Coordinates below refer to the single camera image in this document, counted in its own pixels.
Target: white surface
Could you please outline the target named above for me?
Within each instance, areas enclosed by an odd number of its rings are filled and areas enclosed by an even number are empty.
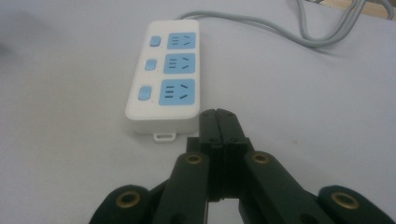
[[[341,15],[305,6],[312,35]],[[0,3],[0,223],[88,223],[111,190],[168,178],[186,135],[155,144],[124,109],[148,24],[192,9],[298,33],[292,0]],[[305,189],[342,185],[396,219],[394,21],[361,16],[321,52],[241,23],[200,28],[202,110],[234,112]],[[242,223],[235,201],[210,208],[208,223]]]
[[[172,33],[195,33],[193,49],[168,49],[168,36]],[[150,47],[152,36],[159,36],[161,44]],[[142,50],[134,73],[134,81],[126,106],[126,116],[132,122],[132,127],[138,133],[151,133],[156,141],[173,141],[177,133],[193,133],[198,130],[200,113],[200,36],[199,22],[183,21],[153,21],[145,33]],[[165,74],[164,63],[168,54],[193,53],[194,70],[188,74]],[[157,66],[152,71],[146,71],[146,61],[154,59]],[[194,82],[193,104],[190,105],[160,105],[160,95],[164,80],[188,79]],[[151,87],[150,98],[146,101],[138,99],[142,86]]]

